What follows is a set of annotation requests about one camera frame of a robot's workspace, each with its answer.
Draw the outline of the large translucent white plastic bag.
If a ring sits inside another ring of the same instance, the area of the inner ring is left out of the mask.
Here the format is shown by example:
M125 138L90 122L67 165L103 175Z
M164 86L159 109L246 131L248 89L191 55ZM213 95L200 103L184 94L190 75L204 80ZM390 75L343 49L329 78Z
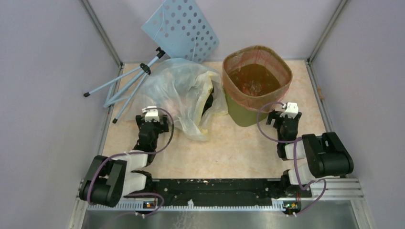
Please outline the large translucent white plastic bag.
M212 107L202 115L212 88ZM228 113L221 74L182 58L167 59L152 70L134 95L125 120L134 121L135 116L148 106L168 111L174 126L195 141L208 141L212 118Z

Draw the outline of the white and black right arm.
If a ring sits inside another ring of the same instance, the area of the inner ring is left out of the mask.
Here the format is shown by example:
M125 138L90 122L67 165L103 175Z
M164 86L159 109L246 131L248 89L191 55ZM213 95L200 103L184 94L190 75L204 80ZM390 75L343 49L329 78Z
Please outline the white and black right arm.
M339 177L350 174L354 162L342 141L335 132L321 135L305 134L294 145L298 136L298 122L302 115L299 112L294 118L282 116L281 111L272 111L267 118L267 124L273 123L277 131L277 154L284 161L305 159L307 162L283 172L280 181L280 191L287 197L294 196L299 191L296 174L299 174L302 185L324 177Z

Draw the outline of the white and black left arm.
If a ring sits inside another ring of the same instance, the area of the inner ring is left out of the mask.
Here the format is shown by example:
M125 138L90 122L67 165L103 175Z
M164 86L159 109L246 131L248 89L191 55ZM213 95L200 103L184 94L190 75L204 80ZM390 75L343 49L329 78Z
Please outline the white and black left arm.
M138 115L138 140L129 152L110 157L95 156L79 188L79 198L91 205L114 207L123 196L135 190L141 197L153 192L153 184L147 176L137 172L149 165L159 153L157 143L160 134L174 133L173 118L169 114L159 116Z

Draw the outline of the light blue perforated music stand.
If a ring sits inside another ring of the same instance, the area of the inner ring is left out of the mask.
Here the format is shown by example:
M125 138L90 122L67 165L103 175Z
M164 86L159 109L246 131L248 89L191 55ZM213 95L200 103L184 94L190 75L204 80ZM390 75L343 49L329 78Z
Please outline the light blue perforated music stand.
M109 87L104 107L125 101L113 119L115 124L133 96L151 74L151 67L162 57L183 58L202 63L219 45L219 38L193 0L165 0L142 25L142 30L157 44L156 56L148 63L83 94L89 97Z

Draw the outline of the wooden block by wall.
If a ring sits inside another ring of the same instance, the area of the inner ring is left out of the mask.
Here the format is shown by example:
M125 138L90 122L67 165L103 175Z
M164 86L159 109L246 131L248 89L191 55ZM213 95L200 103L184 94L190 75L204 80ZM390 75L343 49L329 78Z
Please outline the wooden block by wall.
M321 92L321 88L320 88L320 87L317 87L317 93L318 93L318 96L319 96L320 101L323 101L323 100L324 100L324 96L322 95L322 92Z

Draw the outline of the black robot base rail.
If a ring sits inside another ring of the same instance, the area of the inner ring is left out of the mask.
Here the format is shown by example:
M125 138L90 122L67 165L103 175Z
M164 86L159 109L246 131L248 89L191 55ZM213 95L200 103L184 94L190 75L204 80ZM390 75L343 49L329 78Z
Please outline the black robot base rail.
M280 178L194 178L153 179L143 172L146 184L130 188L123 194L128 197L138 193L156 193L163 197L164 206L185 206L193 201L197 207L253 207L271 206L274 199L309 198L310 190L300 190L283 174Z

